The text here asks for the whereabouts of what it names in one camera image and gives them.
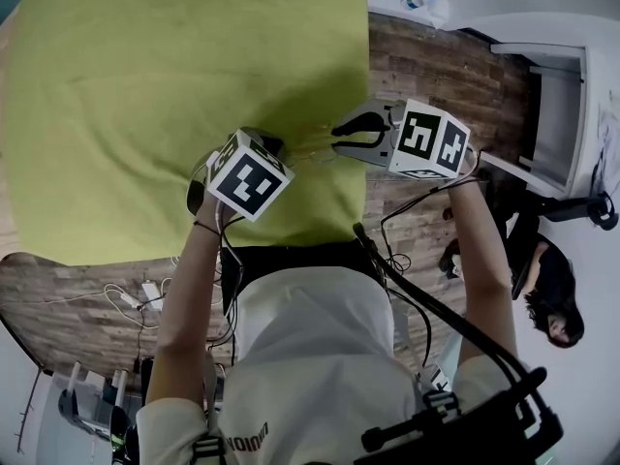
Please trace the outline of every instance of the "black pants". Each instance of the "black pants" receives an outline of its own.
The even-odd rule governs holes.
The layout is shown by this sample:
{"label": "black pants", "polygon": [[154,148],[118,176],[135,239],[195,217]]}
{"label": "black pants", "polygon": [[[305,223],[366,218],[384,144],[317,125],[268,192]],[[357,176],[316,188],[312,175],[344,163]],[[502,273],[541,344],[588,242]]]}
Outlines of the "black pants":
{"label": "black pants", "polygon": [[[381,284],[372,260],[358,240],[319,246],[246,246],[234,248],[243,264],[237,289],[241,293],[253,281],[278,270],[300,267],[338,266],[356,270]],[[239,265],[228,248],[222,249],[222,297],[227,312],[239,277]]]}

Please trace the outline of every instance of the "green fabric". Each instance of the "green fabric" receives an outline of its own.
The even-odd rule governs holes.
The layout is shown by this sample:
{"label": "green fabric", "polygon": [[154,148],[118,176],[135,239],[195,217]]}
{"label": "green fabric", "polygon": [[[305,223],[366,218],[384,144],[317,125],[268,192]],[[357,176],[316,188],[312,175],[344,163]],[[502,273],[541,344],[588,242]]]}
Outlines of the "green fabric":
{"label": "green fabric", "polygon": [[24,0],[3,115],[24,250],[64,264],[177,255],[191,169],[240,126],[285,140],[295,179],[232,243],[352,238],[364,166],[317,160],[367,74],[366,0]]}

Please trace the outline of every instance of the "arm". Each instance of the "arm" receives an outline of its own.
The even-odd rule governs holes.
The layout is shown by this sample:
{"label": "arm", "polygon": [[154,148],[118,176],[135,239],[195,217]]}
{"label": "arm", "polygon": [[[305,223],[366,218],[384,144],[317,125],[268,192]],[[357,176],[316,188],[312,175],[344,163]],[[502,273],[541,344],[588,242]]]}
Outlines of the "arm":
{"label": "arm", "polygon": [[[516,356],[511,273],[502,239],[475,183],[449,190],[461,252],[466,319]],[[459,364],[482,355],[463,339]]]}
{"label": "arm", "polygon": [[[205,193],[197,221],[217,230],[215,198]],[[166,294],[146,403],[184,398],[201,408],[204,344],[211,315],[219,236],[194,226]]]}
{"label": "arm", "polygon": [[530,269],[527,272],[527,281],[521,289],[522,294],[527,295],[536,288],[536,281],[539,280],[539,275],[541,275],[541,257],[548,247],[549,245],[544,241],[537,245],[534,257],[532,257],[532,263],[530,263]]}

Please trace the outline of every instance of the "black wristband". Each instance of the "black wristband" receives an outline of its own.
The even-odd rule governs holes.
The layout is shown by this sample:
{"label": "black wristband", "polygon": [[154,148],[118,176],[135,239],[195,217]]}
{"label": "black wristband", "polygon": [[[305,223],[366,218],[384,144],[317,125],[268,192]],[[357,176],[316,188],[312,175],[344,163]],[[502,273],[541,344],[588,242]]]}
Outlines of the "black wristband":
{"label": "black wristband", "polygon": [[209,230],[212,233],[214,233],[216,236],[220,235],[217,231],[212,230],[209,226],[206,226],[205,224],[202,224],[198,221],[194,221],[194,226],[200,226],[201,228],[205,228],[206,230]]}

